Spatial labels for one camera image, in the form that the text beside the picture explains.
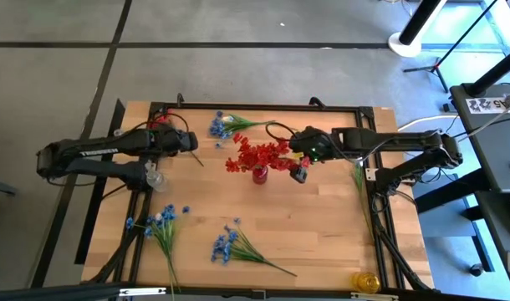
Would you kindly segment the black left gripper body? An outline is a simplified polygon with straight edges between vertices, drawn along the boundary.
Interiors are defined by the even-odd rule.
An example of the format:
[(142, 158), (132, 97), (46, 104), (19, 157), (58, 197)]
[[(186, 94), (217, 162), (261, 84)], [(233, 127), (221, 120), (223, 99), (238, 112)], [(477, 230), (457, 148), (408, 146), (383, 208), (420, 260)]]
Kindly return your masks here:
[(165, 134), (165, 152), (188, 152), (198, 148), (198, 140), (193, 131), (173, 130)]

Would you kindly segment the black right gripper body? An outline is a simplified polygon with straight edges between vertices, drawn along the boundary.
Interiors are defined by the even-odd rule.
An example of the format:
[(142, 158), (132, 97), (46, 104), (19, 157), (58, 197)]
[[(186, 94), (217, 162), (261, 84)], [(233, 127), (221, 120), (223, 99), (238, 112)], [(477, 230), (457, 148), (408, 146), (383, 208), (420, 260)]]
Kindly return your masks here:
[(313, 126), (296, 132), (288, 142), (289, 148), (296, 153), (303, 153), (312, 162), (330, 161), (337, 157), (331, 136)]

